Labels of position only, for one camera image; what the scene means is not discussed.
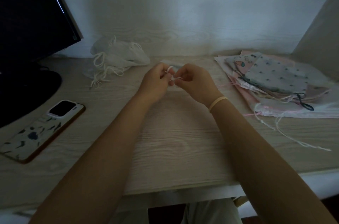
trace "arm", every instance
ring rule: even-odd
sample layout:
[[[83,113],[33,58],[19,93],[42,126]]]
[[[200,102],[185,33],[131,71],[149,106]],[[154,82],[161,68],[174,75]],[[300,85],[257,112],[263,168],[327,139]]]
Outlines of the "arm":
[[[166,92],[174,71],[159,63],[138,92],[38,208],[30,223],[107,223],[120,200],[134,145],[150,106]]]
[[[175,84],[209,107],[223,96],[209,73],[187,64]],[[337,223],[290,165],[267,143],[228,100],[211,113],[226,142],[233,170],[249,201],[265,223]]]

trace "desk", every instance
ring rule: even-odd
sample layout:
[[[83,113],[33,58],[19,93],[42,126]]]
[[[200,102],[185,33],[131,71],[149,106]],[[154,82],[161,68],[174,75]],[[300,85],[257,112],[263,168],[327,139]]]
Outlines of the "desk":
[[[132,67],[124,76],[114,76],[113,82],[103,83],[97,89],[89,89],[91,80],[82,74],[84,59],[46,59],[43,64],[62,76],[61,88],[41,107],[1,128],[0,142],[62,99],[82,103],[87,110],[31,163],[21,165],[0,157],[0,210],[36,208],[133,96],[146,71],[162,59],[152,58],[149,66]],[[212,57],[166,59],[206,68],[216,85],[226,85],[220,90],[237,109],[243,114],[251,113]],[[274,122],[272,117],[263,119]],[[284,118],[280,122],[288,135],[330,148],[332,152],[302,147],[254,117],[247,120],[299,174],[338,172],[338,119]],[[169,88],[146,116],[118,210],[242,195],[244,192],[234,177],[223,140],[208,110],[180,88]]]

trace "right hand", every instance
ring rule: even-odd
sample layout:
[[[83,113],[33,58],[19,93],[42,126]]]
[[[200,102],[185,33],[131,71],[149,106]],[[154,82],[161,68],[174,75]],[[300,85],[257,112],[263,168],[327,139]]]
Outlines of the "right hand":
[[[184,65],[175,73],[174,78],[176,78],[175,85],[184,89],[193,99],[206,107],[209,107],[216,99],[223,96],[214,84],[210,73],[197,65]]]

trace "pants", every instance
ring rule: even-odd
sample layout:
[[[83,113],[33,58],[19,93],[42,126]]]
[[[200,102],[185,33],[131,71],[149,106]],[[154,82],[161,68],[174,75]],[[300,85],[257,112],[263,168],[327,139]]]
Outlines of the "pants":
[[[231,198],[186,205],[181,224],[242,224]],[[109,224],[149,224],[147,210],[117,213]]]

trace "patterned phone case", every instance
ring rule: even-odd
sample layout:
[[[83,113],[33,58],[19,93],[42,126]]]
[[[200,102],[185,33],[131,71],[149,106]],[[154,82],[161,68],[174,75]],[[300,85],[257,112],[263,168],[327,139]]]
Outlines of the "patterned phone case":
[[[73,109],[61,118],[51,117],[45,113],[5,142],[0,147],[0,153],[20,163],[30,162],[85,109],[85,106],[76,103]]]

